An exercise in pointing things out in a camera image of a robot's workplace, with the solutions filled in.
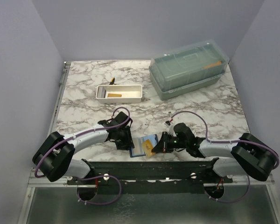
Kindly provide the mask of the gold VIP card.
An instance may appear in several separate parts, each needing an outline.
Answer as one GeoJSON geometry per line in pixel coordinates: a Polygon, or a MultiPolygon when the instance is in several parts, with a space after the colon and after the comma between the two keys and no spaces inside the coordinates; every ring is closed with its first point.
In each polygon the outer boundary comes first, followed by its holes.
{"type": "Polygon", "coordinates": [[[152,152],[153,148],[154,146],[152,145],[150,140],[146,140],[142,143],[142,149],[148,158],[152,157],[155,154],[152,152]]]}

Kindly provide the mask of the blue card holder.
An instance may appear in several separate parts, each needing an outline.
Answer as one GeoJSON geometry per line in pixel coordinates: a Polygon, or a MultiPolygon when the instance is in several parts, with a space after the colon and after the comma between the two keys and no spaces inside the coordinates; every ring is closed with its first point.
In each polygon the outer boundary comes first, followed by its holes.
{"type": "Polygon", "coordinates": [[[152,150],[157,145],[157,143],[158,137],[156,134],[133,138],[134,148],[130,149],[130,157],[152,157],[155,154],[152,152],[152,150]]]}

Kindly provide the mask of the white rectangular tray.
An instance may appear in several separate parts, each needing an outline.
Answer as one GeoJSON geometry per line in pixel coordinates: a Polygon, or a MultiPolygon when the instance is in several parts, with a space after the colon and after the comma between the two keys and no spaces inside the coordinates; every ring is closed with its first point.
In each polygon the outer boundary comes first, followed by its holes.
{"type": "Polygon", "coordinates": [[[132,85],[99,85],[96,99],[100,103],[139,103],[143,96],[140,84],[132,85]]]}

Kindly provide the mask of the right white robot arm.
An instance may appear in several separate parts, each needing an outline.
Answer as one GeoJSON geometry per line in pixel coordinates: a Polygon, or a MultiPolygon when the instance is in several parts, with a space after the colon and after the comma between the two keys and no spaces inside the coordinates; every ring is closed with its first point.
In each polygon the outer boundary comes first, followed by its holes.
{"type": "Polygon", "coordinates": [[[174,125],[173,132],[163,132],[152,152],[171,153],[175,149],[185,149],[195,158],[217,157],[205,171],[205,177],[211,183],[228,175],[248,175],[265,182],[278,162],[277,154],[249,133],[244,133],[234,143],[215,143],[196,137],[184,123],[174,125]]]}

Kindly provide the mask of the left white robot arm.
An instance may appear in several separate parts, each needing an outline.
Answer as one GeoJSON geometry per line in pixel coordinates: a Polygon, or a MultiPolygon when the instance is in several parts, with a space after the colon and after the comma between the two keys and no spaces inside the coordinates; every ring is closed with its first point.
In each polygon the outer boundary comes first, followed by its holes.
{"type": "Polygon", "coordinates": [[[119,150],[134,148],[130,125],[133,120],[128,114],[119,112],[114,118],[101,120],[94,127],[84,131],[62,135],[55,131],[46,140],[32,158],[36,177],[47,177],[55,182],[63,176],[77,177],[83,184],[94,180],[94,167],[85,159],[75,160],[73,155],[87,147],[106,141],[114,142],[119,150]]]}

